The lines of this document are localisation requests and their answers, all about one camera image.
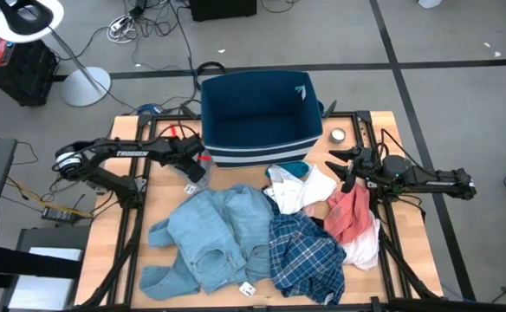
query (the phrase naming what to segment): wooden tabletop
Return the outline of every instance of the wooden tabletop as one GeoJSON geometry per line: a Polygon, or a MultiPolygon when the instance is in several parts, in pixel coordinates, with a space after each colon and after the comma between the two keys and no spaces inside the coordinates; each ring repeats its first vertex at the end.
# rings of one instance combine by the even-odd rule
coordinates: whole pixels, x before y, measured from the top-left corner
{"type": "MultiPolygon", "coordinates": [[[[383,127],[390,132],[397,140],[400,139],[398,128],[392,112],[371,112],[373,117],[373,128],[375,133],[380,133],[383,127]]],[[[173,124],[173,121],[159,121],[157,124],[158,133],[163,128],[173,124]]],[[[194,128],[198,133],[201,129],[200,121],[182,121],[183,124],[194,128]]],[[[349,118],[329,118],[323,121],[324,134],[317,141],[313,149],[307,155],[305,161],[318,168],[329,177],[337,177],[324,165],[324,161],[333,158],[328,150],[345,150],[356,144],[354,137],[353,123],[349,118]],[[347,133],[346,140],[340,144],[331,143],[328,140],[329,132],[340,127],[347,133]]],[[[120,137],[124,140],[133,140],[137,129],[137,117],[117,117],[112,131],[112,137],[120,137]]],[[[365,146],[370,146],[366,131],[361,128],[364,134],[365,146]]],[[[402,154],[402,152],[390,141],[386,141],[390,147],[390,153],[402,154]]],[[[105,168],[116,174],[128,174],[130,159],[110,159],[105,168]]],[[[219,169],[212,167],[211,181],[209,187],[214,190],[223,190],[232,187],[237,183],[245,183],[255,188],[269,185],[269,179],[264,175],[266,166],[257,166],[244,169],[219,169]]],[[[268,305],[308,305],[314,304],[305,296],[283,298],[280,291],[275,289],[270,279],[264,279],[254,285],[257,289],[254,296],[248,298],[239,292],[238,286],[227,286],[217,290],[210,295],[201,292],[193,296],[178,296],[164,301],[154,301],[148,298],[138,289],[141,278],[141,268],[147,265],[171,266],[174,262],[177,250],[175,246],[167,248],[150,248],[147,245],[147,232],[149,228],[168,215],[178,207],[186,198],[184,188],[187,181],[178,175],[169,166],[161,167],[152,163],[149,185],[147,187],[146,208],[144,211],[143,229],[139,244],[139,258],[136,269],[135,284],[133,290],[132,308],[183,308],[183,307],[223,307],[223,306],[268,306],[268,305]]],[[[97,205],[102,204],[106,196],[99,197],[97,205]]],[[[441,296],[442,290],[438,279],[438,273],[432,257],[430,245],[425,232],[425,226],[420,211],[409,204],[392,204],[396,225],[403,249],[405,260],[411,265],[418,277],[435,294],[441,296]]],[[[320,202],[317,204],[316,217],[325,218],[328,214],[328,204],[320,202]]],[[[111,268],[116,246],[116,239],[122,210],[118,205],[102,213],[92,224],[89,233],[88,247],[81,270],[81,278],[76,294],[76,303],[86,301],[106,273],[111,268]]],[[[128,236],[133,228],[135,211],[130,215],[128,236]]],[[[398,296],[401,294],[399,286],[398,271],[395,262],[388,256],[394,288],[398,296]]],[[[346,290],[341,298],[341,303],[366,303],[370,302],[371,296],[378,296],[382,302],[386,301],[386,293],[380,272],[377,266],[368,272],[359,270],[353,265],[344,265],[346,279],[346,290]]],[[[120,272],[119,294],[117,302],[122,302],[123,290],[126,285],[127,262],[120,272]]]]}

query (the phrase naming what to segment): white cord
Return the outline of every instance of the white cord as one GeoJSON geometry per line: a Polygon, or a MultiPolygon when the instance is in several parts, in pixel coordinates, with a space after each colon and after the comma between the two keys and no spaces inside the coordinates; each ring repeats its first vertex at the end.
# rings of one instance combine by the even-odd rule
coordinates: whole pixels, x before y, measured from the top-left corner
{"type": "Polygon", "coordinates": [[[138,37],[138,30],[135,29],[135,20],[129,14],[116,17],[108,24],[107,39],[110,42],[124,44],[135,40],[138,37]]]}

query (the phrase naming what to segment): pink shirt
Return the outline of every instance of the pink shirt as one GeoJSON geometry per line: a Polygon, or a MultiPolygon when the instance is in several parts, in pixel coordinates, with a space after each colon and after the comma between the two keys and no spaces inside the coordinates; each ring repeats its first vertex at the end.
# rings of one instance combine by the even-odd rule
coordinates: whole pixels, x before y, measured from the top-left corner
{"type": "Polygon", "coordinates": [[[349,193],[337,192],[330,196],[330,213],[324,219],[324,230],[332,234],[340,244],[353,242],[373,225],[368,215],[369,199],[368,190],[358,184],[349,193]]]}

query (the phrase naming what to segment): black box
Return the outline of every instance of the black box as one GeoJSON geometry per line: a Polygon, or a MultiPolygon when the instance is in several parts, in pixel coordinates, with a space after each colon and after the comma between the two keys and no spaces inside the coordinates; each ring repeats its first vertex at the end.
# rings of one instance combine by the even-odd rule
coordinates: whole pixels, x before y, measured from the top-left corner
{"type": "Polygon", "coordinates": [[[0,88],[21,106],[44,105],[58,62],[41,40],[27,43],[0,38],[0,88]]]}
{"type": "Polygon", "coordinates": [[[190,7],[196,22],[256,14],[256,0],[190,0],[190,7]]]}

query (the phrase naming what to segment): denim jeans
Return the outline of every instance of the denim jeans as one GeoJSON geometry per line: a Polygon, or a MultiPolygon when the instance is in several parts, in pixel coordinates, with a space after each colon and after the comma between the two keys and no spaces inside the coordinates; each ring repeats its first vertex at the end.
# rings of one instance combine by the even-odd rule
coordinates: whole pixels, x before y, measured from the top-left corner
{"type": "Polygon", "coordinates": [[[139,288],[163,300],[270,277],[272,218],[267,199],[247,185],[196,193],[149,230],[150,246],[176,244],[178,255],[171,268],[145,267],[139,288]]]}

